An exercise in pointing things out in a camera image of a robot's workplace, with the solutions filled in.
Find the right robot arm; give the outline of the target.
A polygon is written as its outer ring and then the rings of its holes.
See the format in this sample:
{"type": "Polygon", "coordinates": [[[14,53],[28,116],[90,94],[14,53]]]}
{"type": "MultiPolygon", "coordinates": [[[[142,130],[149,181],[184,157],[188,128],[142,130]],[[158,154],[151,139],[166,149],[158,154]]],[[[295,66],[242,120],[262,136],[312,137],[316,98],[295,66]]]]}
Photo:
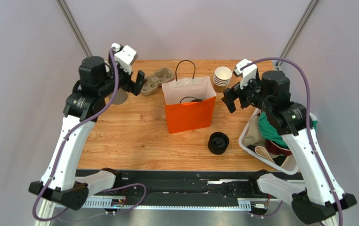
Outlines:
{"type": "Polygon", "coordinates": [[[269,194],[291,205],[298,219],[307,225],[342,225],[342,211],[357,200],[344,192],[333,177],[319,148],[307,107],[291,100],[290,80],[281,71],[268,71],[260,76],[257,71],[237,69],[234,74],[241,81],[224,90],[223,102],[231,113],[236,109],[236,99],[242,108],[253,106],[264,112],[286,142],[304,179],[304,185],[296,185],[260,170],[249,177],[252,193],[269,194]]]}

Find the orange paper bag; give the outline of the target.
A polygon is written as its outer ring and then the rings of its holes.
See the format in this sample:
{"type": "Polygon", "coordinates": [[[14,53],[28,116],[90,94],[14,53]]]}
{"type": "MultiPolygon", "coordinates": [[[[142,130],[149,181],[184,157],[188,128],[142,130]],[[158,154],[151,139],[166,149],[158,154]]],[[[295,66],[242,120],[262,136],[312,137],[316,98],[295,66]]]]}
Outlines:
{"type": "Polygon", "coordinates": [[[211,125],[216,92],[208,76],[175,79],[162,84],[165,116],[170,134],[207,128],[211,125]]]}

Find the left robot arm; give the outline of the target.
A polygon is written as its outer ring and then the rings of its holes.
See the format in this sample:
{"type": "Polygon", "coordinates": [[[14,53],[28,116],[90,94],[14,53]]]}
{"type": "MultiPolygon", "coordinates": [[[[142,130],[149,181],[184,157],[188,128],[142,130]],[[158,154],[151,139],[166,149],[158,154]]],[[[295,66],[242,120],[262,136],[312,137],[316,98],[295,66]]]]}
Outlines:
{"type": "Polygon", "coordinates": [[[79,67],[80,79],[66,99],[63,126],[52,160],[39,181],[29,185],[28,191],[72,210],[79,210],[88,196],[115,187],[122,174],[103,168],[86,177],[76,177],[76,169],[84,144],[93,129],[100,111],[107,106],[105,98],[119,89],[139,95],[145,74],[138,71],[131,80],[133,59],[115,57],[114,66],[102,57],[83,59],[79,67]]]}

